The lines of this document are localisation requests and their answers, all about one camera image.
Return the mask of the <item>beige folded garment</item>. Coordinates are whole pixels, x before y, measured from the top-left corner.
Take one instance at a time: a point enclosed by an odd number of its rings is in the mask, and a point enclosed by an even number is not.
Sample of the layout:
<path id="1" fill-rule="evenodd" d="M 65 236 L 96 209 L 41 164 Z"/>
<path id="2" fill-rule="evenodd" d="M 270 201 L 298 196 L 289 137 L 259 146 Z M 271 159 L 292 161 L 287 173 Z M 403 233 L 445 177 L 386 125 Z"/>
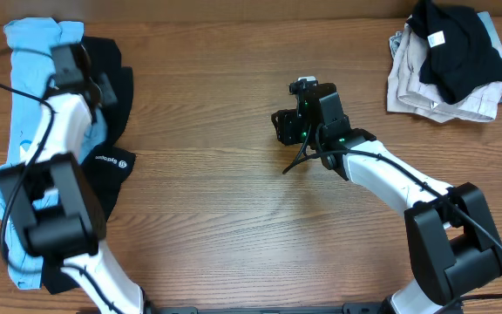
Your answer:
<path id="1" fill-rule="evenodd" d="M 429 45 L 409 25 L 402 30 L 402 40 L 388 77 L 387 110 L 392 113 L 415 113 L 444 123 L 451 119 L 492 122 L 497 117 L 502 82 L 483 85 L 456 104 L 444 102 L 435 85 L 420 81 L 420 70 Z M 502 48 L 498 50 L 502 57 Z"/>

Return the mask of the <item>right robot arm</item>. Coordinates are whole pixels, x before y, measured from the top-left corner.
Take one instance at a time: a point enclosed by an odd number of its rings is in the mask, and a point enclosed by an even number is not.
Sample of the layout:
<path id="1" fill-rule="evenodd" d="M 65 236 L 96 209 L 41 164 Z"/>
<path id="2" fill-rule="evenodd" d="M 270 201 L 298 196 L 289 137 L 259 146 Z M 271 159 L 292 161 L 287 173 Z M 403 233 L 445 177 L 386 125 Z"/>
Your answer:
<path id="1" fill-rule="evenodd" d="M 476 289 L 502 276 L 502 243 L 479 188 L 435 180 L 372 133 L 351 127 L 334 84 L 301 77 L 288 91 L 296 107 L 273 113 L 271 121 L 282 144 L 301 147 L 290 165 L 319 159 L 404 219 L 414 278 L 377 312 L 459 313 Z"/>

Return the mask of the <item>black folded garment on pile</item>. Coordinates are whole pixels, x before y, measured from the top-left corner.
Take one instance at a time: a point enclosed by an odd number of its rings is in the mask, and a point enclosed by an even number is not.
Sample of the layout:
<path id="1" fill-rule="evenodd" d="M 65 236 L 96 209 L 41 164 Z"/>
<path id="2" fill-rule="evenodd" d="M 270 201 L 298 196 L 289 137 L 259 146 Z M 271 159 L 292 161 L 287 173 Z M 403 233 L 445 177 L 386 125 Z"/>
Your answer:
<path id="1" fill-rule="evenodd" d="M 502 57 L 477 12 L 467 6 L 417 2 L 407 24 L 430 46 L 420 81 L 456 104 L 482 85 L 502 82 Z"/>

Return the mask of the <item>black t-shirt on left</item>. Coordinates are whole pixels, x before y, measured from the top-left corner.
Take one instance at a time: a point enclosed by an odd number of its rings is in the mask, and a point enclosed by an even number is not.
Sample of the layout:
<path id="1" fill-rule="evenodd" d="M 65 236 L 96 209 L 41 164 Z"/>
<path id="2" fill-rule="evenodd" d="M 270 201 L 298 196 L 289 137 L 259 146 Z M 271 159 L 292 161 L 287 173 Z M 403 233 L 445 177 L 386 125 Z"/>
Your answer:
<path id="1" fill-rule="evenodd" d="M 109 38 L 94 38 L 83 36 L 81 42 L 115 42 Z M 112 122 L 106 122 L 107 135 L 103 143 L 96 145 L 82 161 L 85 176 L 90 182 L 94 193 L 99 199 L 107 220 L 119 196 L 121 184 L 131 174 L 136 155 L 126 150 L 114 147 L 125 131 L 132 109 L 133 74 L 131 67 L 121 66 L 119 50 L 119 107 Z M 65 292 L 78 285 L 63 273 L 53 270 L 48 265 L 42 266 L 42 272 L 25 274 L 9 268 L 11 280 L 20 290 L 37 290 L 43 284 L 53 295 Z"/>

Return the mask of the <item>grey-blue garment under pile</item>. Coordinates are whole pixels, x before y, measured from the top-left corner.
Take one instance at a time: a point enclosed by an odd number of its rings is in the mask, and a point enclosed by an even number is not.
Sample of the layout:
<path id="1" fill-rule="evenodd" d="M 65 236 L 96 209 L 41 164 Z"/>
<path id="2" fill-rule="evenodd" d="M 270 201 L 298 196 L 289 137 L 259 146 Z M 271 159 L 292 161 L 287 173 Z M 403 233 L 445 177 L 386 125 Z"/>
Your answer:
<path id="1" fill-rule="evenodd" d="M 482 21 L 487 30 L 487 33 L 491 39 L 492 46 L 496 50 L 502 48 L 502 44 L 499 39 L 499 34 L 495 29 L 490 14 L 487 11 L 480 11 L 478 13 L 478 17 L 480 18 L 480 20 Z M 403 35 L 402 31 L 397 31 L 394 36 L 391 36 L 389 38 L 390 55 L 392 59 L 395 59 L 396 53 L 402 40 L 402 35 Z"/>

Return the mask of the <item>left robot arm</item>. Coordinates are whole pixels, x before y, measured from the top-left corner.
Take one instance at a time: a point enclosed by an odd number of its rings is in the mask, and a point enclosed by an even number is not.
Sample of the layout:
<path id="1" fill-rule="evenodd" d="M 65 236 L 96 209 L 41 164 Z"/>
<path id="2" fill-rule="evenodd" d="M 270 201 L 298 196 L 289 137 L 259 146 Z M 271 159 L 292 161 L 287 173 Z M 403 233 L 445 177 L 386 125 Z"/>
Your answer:
<path id="1" fill-rule="evenodd" d="M 143 289 L 123 271 L 106 242 L 104 211 L 78 157 L 102 103 L 81 44 L 50 49 L 54 73 L 44 85 L 36 134 L 17 165 L 0 171 L 5 210 L 27 255 L 82 288 L 101 313 L 149 313 Z"/>

